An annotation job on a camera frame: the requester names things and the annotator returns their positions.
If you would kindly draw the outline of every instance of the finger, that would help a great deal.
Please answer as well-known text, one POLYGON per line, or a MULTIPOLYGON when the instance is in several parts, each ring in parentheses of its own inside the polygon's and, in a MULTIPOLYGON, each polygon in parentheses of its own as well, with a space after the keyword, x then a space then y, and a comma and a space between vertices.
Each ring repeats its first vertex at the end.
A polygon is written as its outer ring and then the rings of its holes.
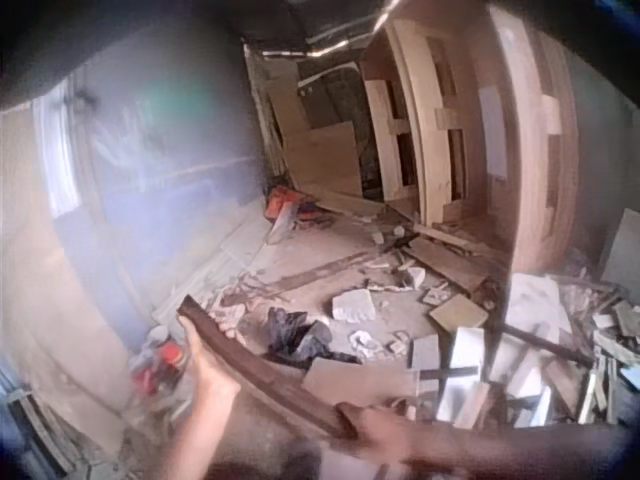
POLYGON ((200 335, 198 335, 196 327, 187 317, 178 316, 178 321, 182 325, 182 328, 184 328, 184 331, 187 335, 191 353, 199 354, 202 351, 202 340, 200 339, 200 335))

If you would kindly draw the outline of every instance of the hand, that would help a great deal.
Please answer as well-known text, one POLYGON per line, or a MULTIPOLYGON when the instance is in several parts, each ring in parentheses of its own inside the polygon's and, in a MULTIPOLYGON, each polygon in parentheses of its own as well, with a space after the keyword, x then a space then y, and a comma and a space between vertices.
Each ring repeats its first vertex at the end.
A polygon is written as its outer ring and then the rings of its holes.
POLYGON ((235 398, 240 391, 240 384, 224 372, 215 357, 205 349, 196 327, 189 319, 180 316, 178 321, 187 334, 191 349, 191 362, 196 377, 196 403, 203 404, 220 397, 235 398))
POLYGON ((342 443, 351 455, 376 463, 412 460, 419 441, 415 423, 390 411, 360 408, 350 403, 336 405, 358 433, 355 442, 342 443))

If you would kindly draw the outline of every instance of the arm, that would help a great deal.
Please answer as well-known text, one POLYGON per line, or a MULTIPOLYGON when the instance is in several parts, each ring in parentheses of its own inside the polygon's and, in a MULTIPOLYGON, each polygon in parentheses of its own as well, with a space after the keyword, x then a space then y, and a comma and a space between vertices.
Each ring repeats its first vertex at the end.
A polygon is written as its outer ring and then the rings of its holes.
POLYGON ((474 432, 421 425, 391 413, 341 404, 358 431, 356 456, 434 470, 461 468, 474 476, 592 478, 606 474, 631 440, 608 425, 557 425, 474 432))
POLYGON ((196 393, 191 416, 172 442, 155 477, 157 480, 201 480, 205 477, 240 391, 240 385, 205 351, 195 327, 185 318, 180 318, 180 322, 189 339, 196 393))

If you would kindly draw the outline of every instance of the white board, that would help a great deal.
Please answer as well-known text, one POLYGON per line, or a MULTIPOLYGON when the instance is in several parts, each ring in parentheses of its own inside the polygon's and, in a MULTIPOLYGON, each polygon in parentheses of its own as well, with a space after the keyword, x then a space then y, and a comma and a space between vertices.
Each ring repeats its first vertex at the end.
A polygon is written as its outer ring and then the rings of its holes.
POLYGON ((487 173, 507 179, 507 134, 504 127, 502 102, 498 87, 482 87, 478 90, 482 109, 484 140, 487 148, 487 173))

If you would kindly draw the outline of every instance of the wall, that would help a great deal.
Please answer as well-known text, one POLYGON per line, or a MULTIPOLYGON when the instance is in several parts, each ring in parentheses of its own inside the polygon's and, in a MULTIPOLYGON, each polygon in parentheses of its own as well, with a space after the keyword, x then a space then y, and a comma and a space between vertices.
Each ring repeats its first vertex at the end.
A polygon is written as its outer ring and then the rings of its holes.
POLYGON ((597 262, 623 209, 640 211, 638 109, 581 58, 567 57, 580 151, 573 244, 597 262))

